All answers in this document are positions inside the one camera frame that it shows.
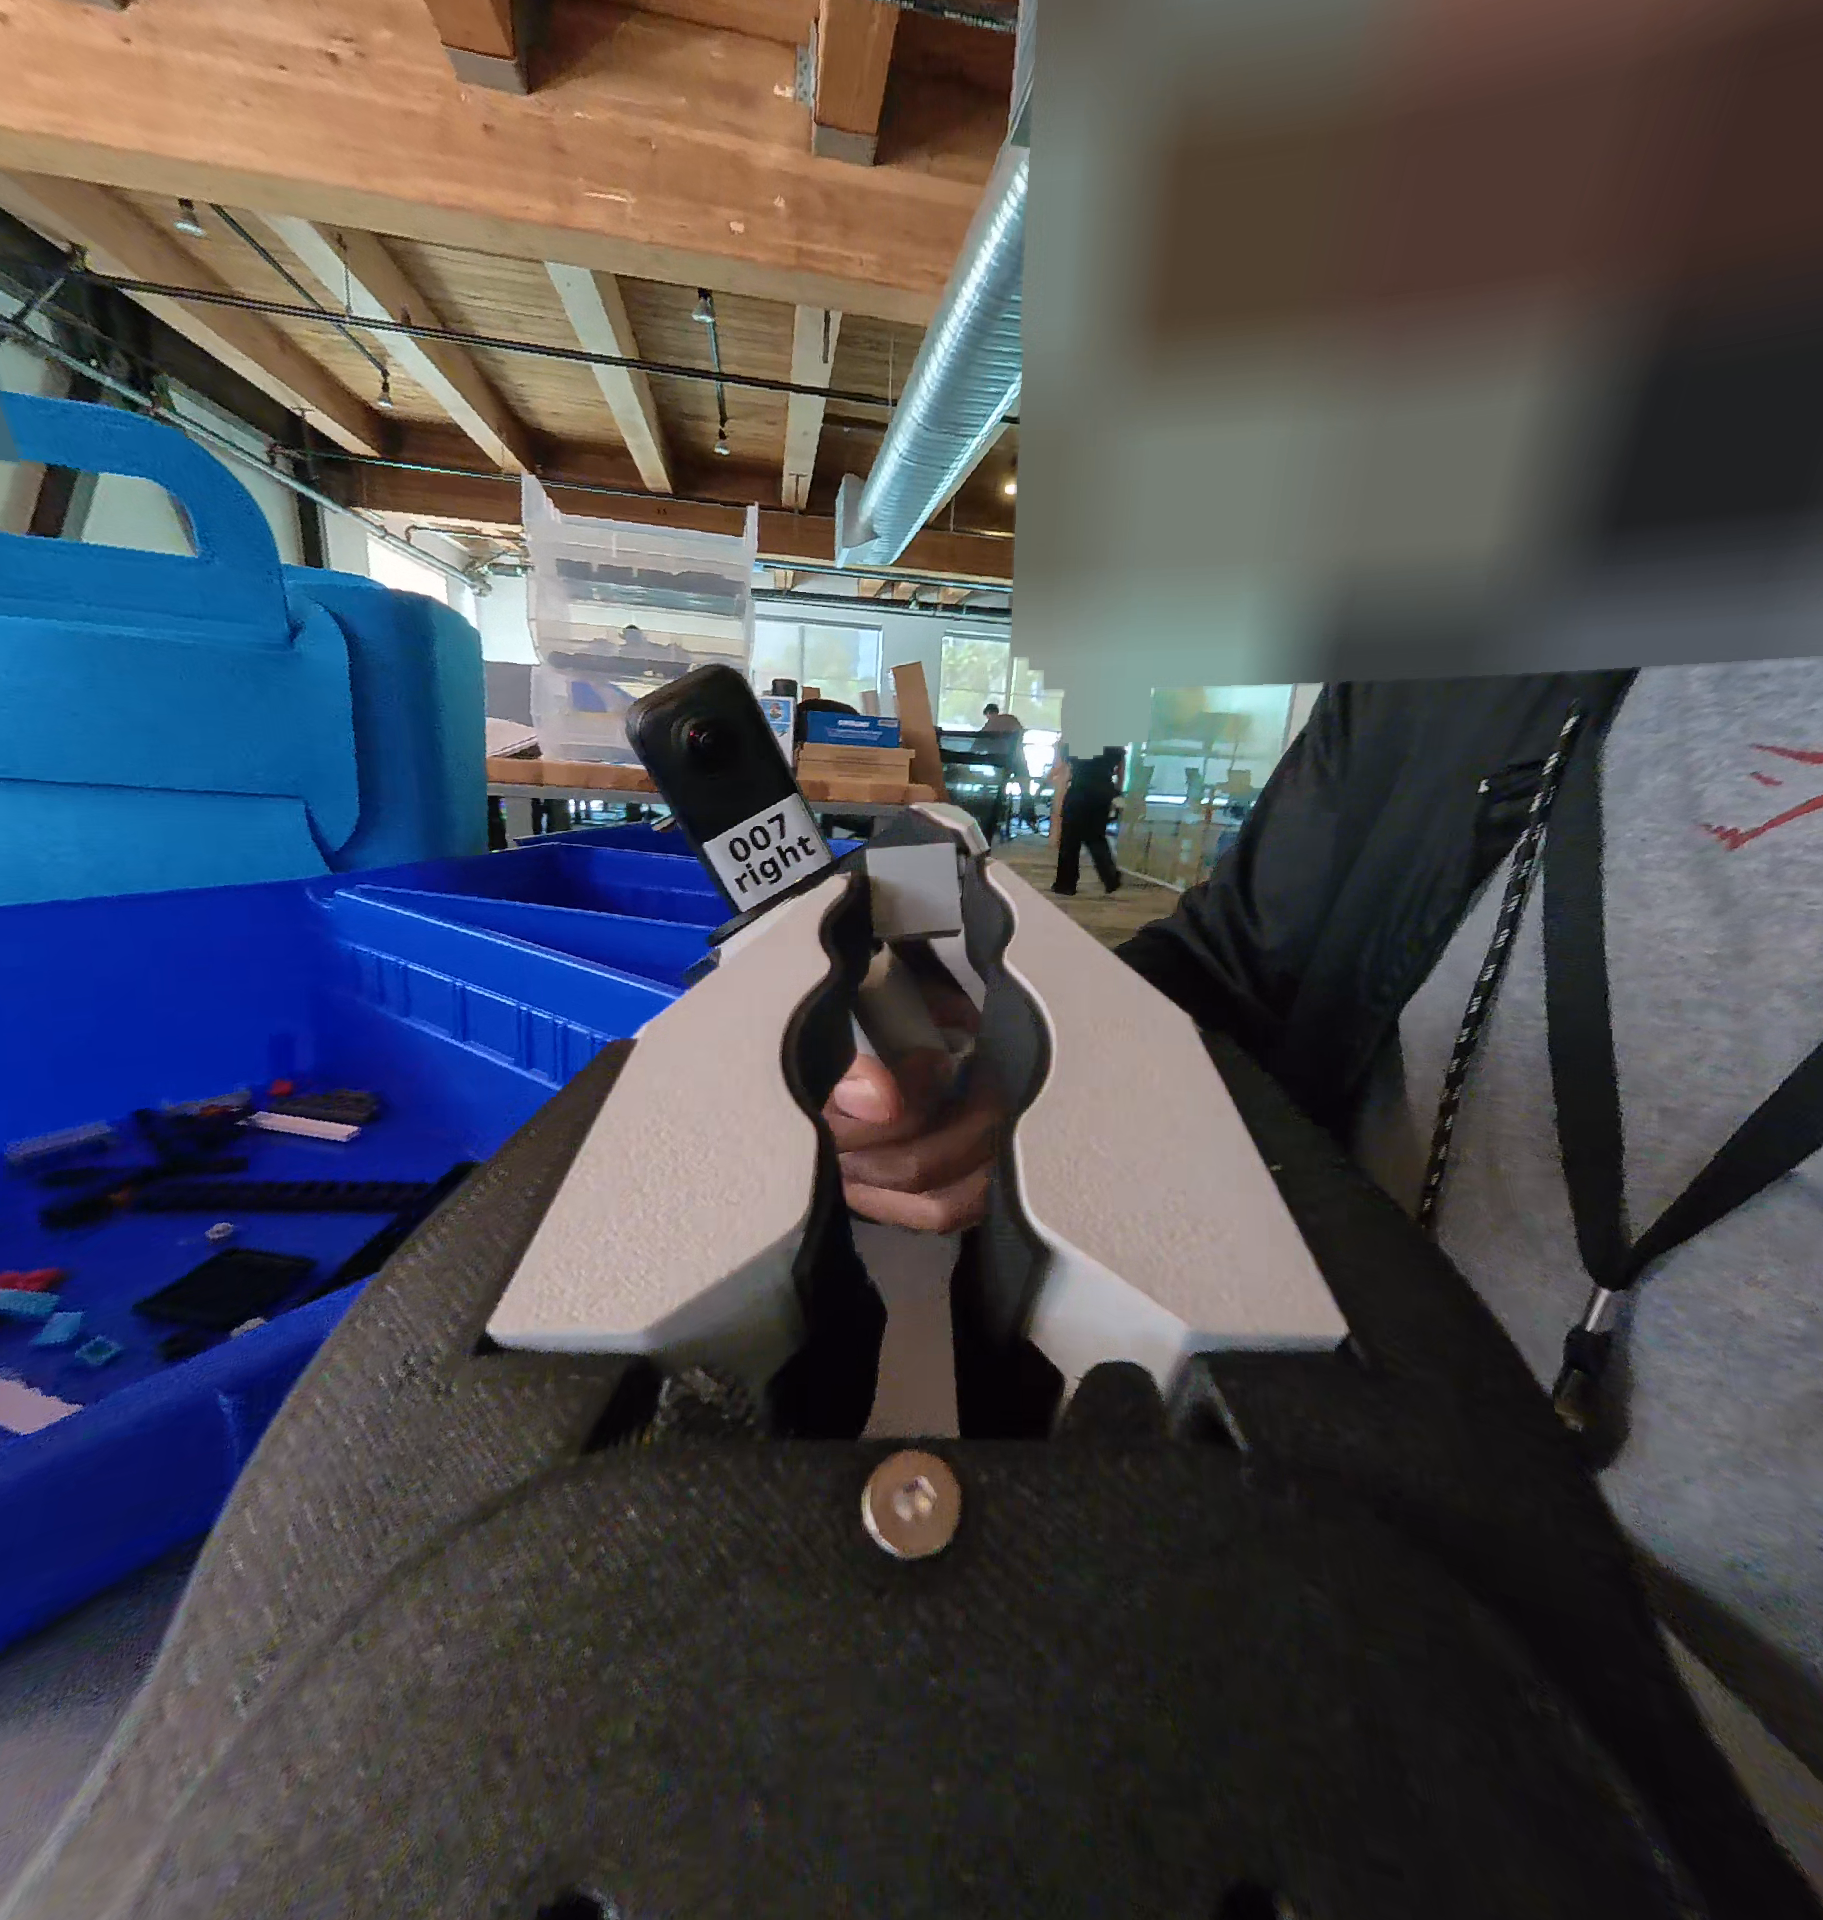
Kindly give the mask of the silver ventilation duct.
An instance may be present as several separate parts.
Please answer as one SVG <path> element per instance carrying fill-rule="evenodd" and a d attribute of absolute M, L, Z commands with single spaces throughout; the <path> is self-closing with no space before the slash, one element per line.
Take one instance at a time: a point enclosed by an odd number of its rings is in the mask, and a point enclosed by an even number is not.
<path fill-rule="evenodd" d="M 1029 146 L 1005 143 L 865 478 L 834 508 L 834 564 L 892 567 L 1018 413 Z"/>

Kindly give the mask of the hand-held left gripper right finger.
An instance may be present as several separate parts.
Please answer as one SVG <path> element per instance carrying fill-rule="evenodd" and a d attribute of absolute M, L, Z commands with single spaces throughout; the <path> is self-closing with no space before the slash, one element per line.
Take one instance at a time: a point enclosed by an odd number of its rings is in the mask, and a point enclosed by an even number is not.
<path fill-rule="evenodd" d="M 1039 1437 L 1085 1376 L 1171 1400 L 1218 1353 L 1349 1339 L 1193 1019 L 1003 860 L 963 863 L 987 987 L 963 1090 L 993 1112 L 963 1249 L 963 1434 Z"/>

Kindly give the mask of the pile of mixed toy bricks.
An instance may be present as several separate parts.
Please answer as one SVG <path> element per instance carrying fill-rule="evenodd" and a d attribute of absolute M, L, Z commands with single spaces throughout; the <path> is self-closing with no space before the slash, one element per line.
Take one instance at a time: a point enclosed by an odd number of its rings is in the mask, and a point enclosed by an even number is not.
<path fill-rule="evenodd" d="M 242 1095 L 0 1149 L 0 1445 L 361 1283 L 474 1159 L 364 1095 Z"/>

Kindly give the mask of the person's right hand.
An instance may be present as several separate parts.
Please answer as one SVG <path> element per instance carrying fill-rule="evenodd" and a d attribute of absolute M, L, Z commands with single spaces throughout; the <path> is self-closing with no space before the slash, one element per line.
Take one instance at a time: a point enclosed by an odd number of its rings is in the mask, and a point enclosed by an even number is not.
<path fill-rule="evenodd" d="M 844 1205 L 909 1233 L 965 1233 L 990 1210 L 1005 1108 L 936 1048 L 858 1053 L 829 1095 Z"/>

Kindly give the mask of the person's right forearm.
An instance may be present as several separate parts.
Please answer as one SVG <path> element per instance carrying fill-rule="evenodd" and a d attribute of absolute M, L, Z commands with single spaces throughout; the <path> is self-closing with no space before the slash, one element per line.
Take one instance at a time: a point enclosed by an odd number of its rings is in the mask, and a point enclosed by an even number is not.
<path fill-rule="evenodd" d="M 1331 684 L 1214 875 L 1118 952 L 1345 1140 L 1406 1006 L 1506 863 L 1570 713 L 1631 670 Z"/>

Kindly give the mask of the clear plastic drawer stack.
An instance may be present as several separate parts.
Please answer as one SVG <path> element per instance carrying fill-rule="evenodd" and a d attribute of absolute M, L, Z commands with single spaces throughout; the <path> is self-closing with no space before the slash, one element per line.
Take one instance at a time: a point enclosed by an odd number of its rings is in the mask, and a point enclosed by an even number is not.
<path fill-rule="evenodd" d="M 544 758 L 633 765 L 629 709 L 699 665 L 753 676 L 759 510 L 721 533 L 565 513 L 521 478 L 531 716 Z"/>

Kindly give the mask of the blue plastic bin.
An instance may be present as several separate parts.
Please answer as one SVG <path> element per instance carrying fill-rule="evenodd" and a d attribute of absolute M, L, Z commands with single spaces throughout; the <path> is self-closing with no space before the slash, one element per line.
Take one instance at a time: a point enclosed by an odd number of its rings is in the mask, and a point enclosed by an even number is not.
<path fill-rule="evenodd" d="M 311 902 L 366 1009 L 551 1090 L 669 1006 L 721 923 L 514 902 L 490 854 Z"/>
<path fill-rule="evenodd" d="M 0 1149 L 242 1095 L 272 1119 L 376 1095 L 487 1162 L 555 1091 L 366 1009 L 311 887 L 0 906 Z M 214 1525 L 352 1302 L 0 1445 L 0 1654 Z"/>
<path fill-rule="evenodd" d="M 684 836 L 650 825 L 544 836 L 490 854 L 507 898 L 618 916 L 716 923 L 725 898 Z"/>

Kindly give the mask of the grey sweatshirt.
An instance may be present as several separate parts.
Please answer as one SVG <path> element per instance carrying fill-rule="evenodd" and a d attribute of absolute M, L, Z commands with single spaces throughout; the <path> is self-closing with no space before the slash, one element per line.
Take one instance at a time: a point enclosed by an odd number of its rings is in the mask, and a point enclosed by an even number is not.
<path fill-rule="evenodd" d="M 1626 1237 L 1823 1040 L 1823 661 L 1651 665 L 1603 744 Z M 1465 1082 L 1434 1230 L 1550 1385 L 1590 1295 L 1552 1133 L 1542 887 Z M 1823 1151 L 1621 1302 L 1598 1476 L 1768 1823 L 1823 1897 Z"/>

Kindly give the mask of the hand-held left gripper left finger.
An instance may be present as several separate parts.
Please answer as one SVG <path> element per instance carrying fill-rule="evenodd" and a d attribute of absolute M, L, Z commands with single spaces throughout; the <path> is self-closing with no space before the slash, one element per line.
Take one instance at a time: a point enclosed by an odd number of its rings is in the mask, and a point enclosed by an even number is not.
<path fill-rule="evenodd" d="M 884 1301 L 829 1101 L 870 957 L 870 887 L 832 875 L 636 1033 L 487 1315 L 499 1349 L 709 1369 L 781 1434 L 862 1434 Z"/>

